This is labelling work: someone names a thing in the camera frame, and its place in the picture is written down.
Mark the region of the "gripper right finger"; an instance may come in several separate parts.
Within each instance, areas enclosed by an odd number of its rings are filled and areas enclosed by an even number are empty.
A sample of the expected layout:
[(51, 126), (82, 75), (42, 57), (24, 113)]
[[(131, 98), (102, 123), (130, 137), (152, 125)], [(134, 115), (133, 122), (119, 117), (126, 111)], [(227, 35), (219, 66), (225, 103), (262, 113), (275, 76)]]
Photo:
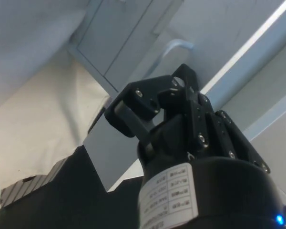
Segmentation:
[(172, 74), (171, 92), (161, 92), (159, 102), (164, 120), (182, 115), (186, 149), (196, 158), (229, 157), (249, 162), (264, 172), (271, 170), (232, 118), (215, 111), (209, 98), (201, 93), (196, 73), (181, 64)]

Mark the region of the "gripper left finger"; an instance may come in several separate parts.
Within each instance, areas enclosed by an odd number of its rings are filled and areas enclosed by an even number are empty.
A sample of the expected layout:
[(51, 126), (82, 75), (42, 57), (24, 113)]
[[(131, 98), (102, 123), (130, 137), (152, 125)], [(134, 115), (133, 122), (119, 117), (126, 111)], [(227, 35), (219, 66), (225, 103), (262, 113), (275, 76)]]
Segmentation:
[(169, 105), (173, 90), (170, 75), (129, 83), (107, 108), (105, 118), (126, 137), (136, 137), (147, 151), (172, 154), (172, 137), (164, 138), (162, 126), (173, 117)]

